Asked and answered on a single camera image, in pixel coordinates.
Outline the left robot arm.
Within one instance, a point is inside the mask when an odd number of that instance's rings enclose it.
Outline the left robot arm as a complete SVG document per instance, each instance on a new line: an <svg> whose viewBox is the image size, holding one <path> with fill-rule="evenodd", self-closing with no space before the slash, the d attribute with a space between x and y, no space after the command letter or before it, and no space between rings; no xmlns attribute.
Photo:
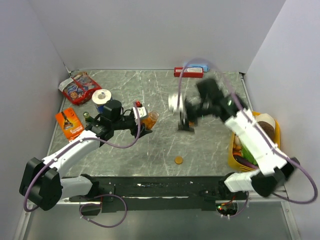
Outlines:
<svg viewBox="0 0 320 240"><path fill-rule="evenodd" d="M77 162L102 145L115 147L115 144L109 142L115 131L129 130L136 140L151 133L141 122L148 117L141 103L134 102L128 112L125 114L120 101L109 100L103 105L102 113L96 117L85 117L87 126L73 141L41 160L35 157L30 159L19 187L19 193L24 196L24 210L33 211L28 208L28 201L36 209L48 211L65 198L83 196L88 201L95 200L99 195L97 180L87 174L72 178L64 176Z"/></svg>

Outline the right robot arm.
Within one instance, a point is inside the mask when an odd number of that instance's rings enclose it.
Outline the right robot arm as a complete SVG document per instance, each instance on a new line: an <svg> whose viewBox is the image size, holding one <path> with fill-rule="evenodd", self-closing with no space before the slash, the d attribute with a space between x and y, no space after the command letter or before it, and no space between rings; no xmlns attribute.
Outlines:
<svg viewBox="0 0 320 240"><path fill-rule="evenodd" d="M168 106L180 114L179 130L192 132L190 123L196 125L200 117L213 115L238 136L248 149L258 169L242 173L231 173L218 187L223 199L230 199L239 191L255 191L262 197L271 195L278 186L289 180L300 162L288 158L269 138L243 101L238 109L232 96L224 95L214 78L201 80L196 84L200 103L192 104L178 94L168 98Z"/></svg>

